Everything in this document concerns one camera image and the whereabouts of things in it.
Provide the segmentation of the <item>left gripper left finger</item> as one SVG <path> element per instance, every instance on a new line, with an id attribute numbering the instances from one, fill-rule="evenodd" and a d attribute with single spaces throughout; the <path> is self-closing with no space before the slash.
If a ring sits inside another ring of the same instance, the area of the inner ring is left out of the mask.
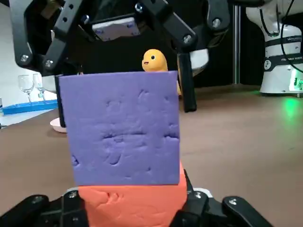
<path id="1" fill-rule="evenodd" d="M 55 200 L 34 194 L 0 216 L 2 227 L 88 227 L 84 201 L 78 188 L 70 188 Z"/>

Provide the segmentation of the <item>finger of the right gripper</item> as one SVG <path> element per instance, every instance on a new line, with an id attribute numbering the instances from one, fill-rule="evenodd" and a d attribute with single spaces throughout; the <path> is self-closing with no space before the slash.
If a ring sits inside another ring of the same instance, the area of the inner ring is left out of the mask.
<path id="1" fill-rule="evenodd" d="M 28 36 L 27 19 L 30 16 L 29 12 L 38 2 L 38 0 L 9 1 L 15 62 L 21 68 L 39 71 L 43 76 L 48 74 L 54 76 L 60 126 L 65 128 L 59 79 L 65 75 L 72 74 L 72 71 L 65 66 L 64 61 L 67 57 L 67 41 L 71 36 L 82 1 L 65 1 L 52 29 L 54 38 L 44 55 L 38 54 L 34 50 Z"/>
<path id="2" fill-rule="evenodd" d="M 191 28 L 166 0 L 139 0 L 136 11 L 147 26 L 163 35 L 177 53 L 178 78 L 185 112 L 197 109 L 193 77 L 209 61 L 208 50 L 223 40 L 230 24 L 226 0 L 203 0 L 202 21 Z"/>

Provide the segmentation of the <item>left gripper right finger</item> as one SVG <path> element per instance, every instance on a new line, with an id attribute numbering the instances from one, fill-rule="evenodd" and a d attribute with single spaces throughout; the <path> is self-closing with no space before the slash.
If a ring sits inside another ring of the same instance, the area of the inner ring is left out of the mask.
<path id="1" fill-rule="evenodd" d="M 194 189 L 187 174 L 187 200 L 175 215 L 176 227 L 272 227 L 247 200 L 224 197 L 221 202 Z"/>

